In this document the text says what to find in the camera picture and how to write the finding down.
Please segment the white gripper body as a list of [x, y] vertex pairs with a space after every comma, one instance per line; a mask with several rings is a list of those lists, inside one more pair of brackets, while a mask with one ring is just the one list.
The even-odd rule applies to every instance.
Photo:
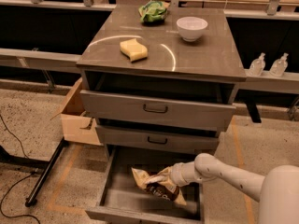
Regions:
[[188, 186], [191, 183], [199, 183], [200, 175], [195, 170], [194, 162], [176, 163], [171, 167], [170, 178], [179, 187]]

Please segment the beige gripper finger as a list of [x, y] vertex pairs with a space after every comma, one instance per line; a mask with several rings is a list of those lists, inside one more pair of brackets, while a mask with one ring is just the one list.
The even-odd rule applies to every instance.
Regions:
[[162, 171], [160, 171], [158, 173], [158, 176], [161, 180], [167, 180], [171, 178], [171, 174], [172, 174], [172, 166], [166, 167], [164, 168]]
[[148, 184], [152, 184], [152, 183], [163, 182], [164, 180], [165, 180], [165, 177], [162, 175], [153, 175], [153, 176], [150, 176], [144, 183], [146, 185], [148, 185]]

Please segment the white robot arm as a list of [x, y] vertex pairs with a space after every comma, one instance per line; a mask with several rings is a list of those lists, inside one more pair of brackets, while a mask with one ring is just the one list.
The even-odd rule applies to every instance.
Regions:
[[219, 161], [202, 153], [194, 161], [176, 163], [151, 176], [146, 184], [171, 181], [183, 187], [217, 177], [259, 203], [258, 224], [299, 224], [299, 168], [281, 165], [266, 176]]

